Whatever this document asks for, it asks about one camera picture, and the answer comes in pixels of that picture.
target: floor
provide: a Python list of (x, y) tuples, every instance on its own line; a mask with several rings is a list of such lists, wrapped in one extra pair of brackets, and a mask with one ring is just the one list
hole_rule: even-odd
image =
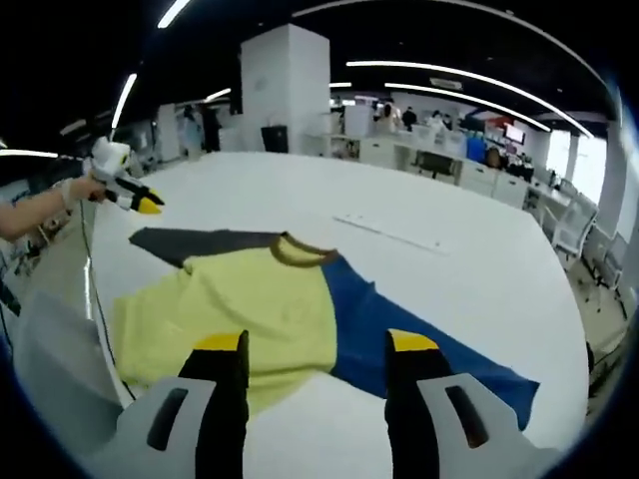
[[(85, 231), (89, 243), (91, 241), (91, 231), (95, 217), (95, 207), (87, 205), (84, 209)], [(88, 289), (87, 252), (82, 236), (81, 219), (79, 209), (74, 212), (72, 221), (61, 234), (61, 238), (56, 239), (54, 244), (43, 253), (42, 259), (35, 268), (31, 277), (18, 278), (14, 282), (16, 286), (15, 294), (23, 304), (29, 300), (36, 289), (45, 290), (78, 312), (86, 315), (86, 297), (95, 291)], [(595, 370), (599, 374), (602, 368), (612, 365), (619, 351), (623, 348), (617, 346), (623, 340), (627, 321), (622, 314), (620, 304), (615, 300), (614, 295), (606, 290), (601, 291), (601, 312), (597, 312), (594, 289), (593, 299), (587, 301), (588, 286), (592, 283), (586, 267), (579, 261), (568, 272), (568, 279), (572, 286), (573, 293), (583, 321), (586, 338), (590, 343), (595, 362), (599, 361)], [(610, 380), (605, 387), (601, 388), (598, 396), (590, 401), (589, 418), (596, 416), (596, 412), (605, 404), (611, 384), (614, 383), (615, 373), (610, 374)]]

